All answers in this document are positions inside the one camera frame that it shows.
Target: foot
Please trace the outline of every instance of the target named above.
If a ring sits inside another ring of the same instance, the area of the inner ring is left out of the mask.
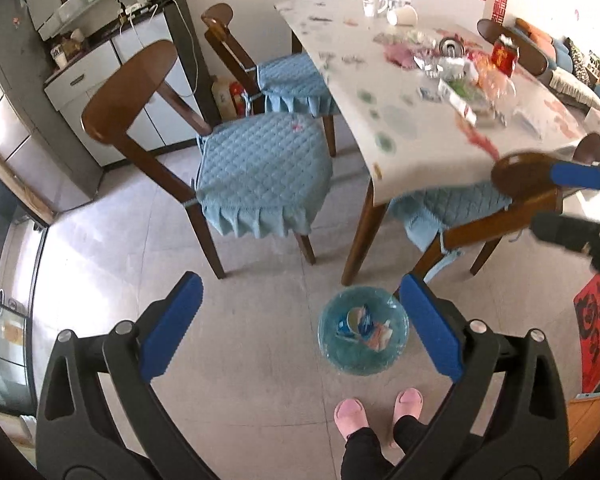
[[[389,439],[390,447],[398,447],[394,440],[394,426],[405,415],[420,418],[422,412],[422,394],[416,388],[407,388],[401,391],[395,399],[394,405],[394,423],[391,426],[391,435]]]
[[[333,412],[333,418],[345,440],[357,430],[369,427],[365,407],[357,399],[345,399],[339,403]]]

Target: white mug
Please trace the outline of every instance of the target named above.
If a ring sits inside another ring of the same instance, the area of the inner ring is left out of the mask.
[[[391,25],[417,25],[418,13],[410,5],[388,10],[386,19]]]
[[[365,16],[368,18],[374,18],[381,12],[385,12],[389,5],[388,0],[362,0],[362,6],[365,9]]]
[[[386,8],[387,11],[399,9],[400,7],[406,7],[407,5],[411,5],[411,0],[387,0],[388,6]]]

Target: screw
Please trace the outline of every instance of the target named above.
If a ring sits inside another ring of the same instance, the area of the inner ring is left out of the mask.
[[[480,319],[474,319],[471,323],[469,323],[469,328],[477,334],[484,334],[487,332],[487,325]]]
[[[536,341],[537,343],[541,343],[544,341],[544,332],[542,330],[538,330],[537,328],[531,331],[531,339]]]
[[[58,341],[61,343],[66,343],[69,339],[71,339],[71,330],[62,330],[62,332],[58,334]]]
[[[130,321],[120,321],[116,325],[116,334],[125,335],[131,332],[131,329],[134,327],[134,324]]]

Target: white tablecloth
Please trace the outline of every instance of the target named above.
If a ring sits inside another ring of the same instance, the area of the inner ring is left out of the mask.
[[[460,128],[449,104],[419,97],[418,88],[434,91],[436,80],[387,62],[384,46],[373,41],[381,32],[405,34],[413,27],[393,27],[384,16],[366,18],[362,0],[295,0],[276,9],[336,99],[369,169],[376,205],[417,189],[488,180],[498,156],[519,150],[551,152],[585,135],[564,105],[518,67],[512,78],[518,107],[542,136],[513,120],[506,128],[479,131],[493,146],[485,150],[470,142],[471,135]],[[447,31],[458,33],[488,53],[492,49],[445,18],[421,16],[415,28],[438,40]],[[389,151],[379,142],[386,137],[393,145]]]

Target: red rug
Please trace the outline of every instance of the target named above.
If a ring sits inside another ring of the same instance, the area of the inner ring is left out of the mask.
[[[590,394],[600,384],[600,274],[574,298],[582,352],[582,392]]]

